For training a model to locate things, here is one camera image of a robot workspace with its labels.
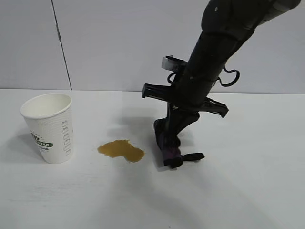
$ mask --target coffee spill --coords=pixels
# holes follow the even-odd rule
[[[132,146],[129,140],[109,142],[100,146],[97,150],[109,157],[123,156],[129,162],[138,162],[144,156],[144,151]]]

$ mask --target black cable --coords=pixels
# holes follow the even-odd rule
[[[172,77],[173,75],[176,75],[176,74],[177,74],[177,72],[171,73],[171,74],[167,77],[167,82],[170,83],[170,84],[173,84],[173,81],[171,81],[171,77]]]
[[[225,66],[224,66],[224,71],[225,71],[226,73],[236,73],[236,77],[235,77],[235,79],[234,79],[232,82],[230,82],[230,83],[223,83],[223,82],[221,81],[220,77],[218,77],[217,80],[219,80],[219,83],[220,83],[220,85],[221,85],[222,87],[231,87],[232,85],[234,85],[234,84],[239,80],[240,72],[239,72],[238,70],[233,69],[233,70],[228,71],[228,70],[225,68]]]

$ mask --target white table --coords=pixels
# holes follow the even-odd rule
[[[134,92],[63,91],[73,99],[75,154],[42,160],[19,107],[46,90],[0,90],[1,229],[305,228],[305,95],[211,94],[225,119],[202,113],[180,138],[199,163],[161,166],[153,121],[165,102]],[[129,139],[138,163],[99,145]]]

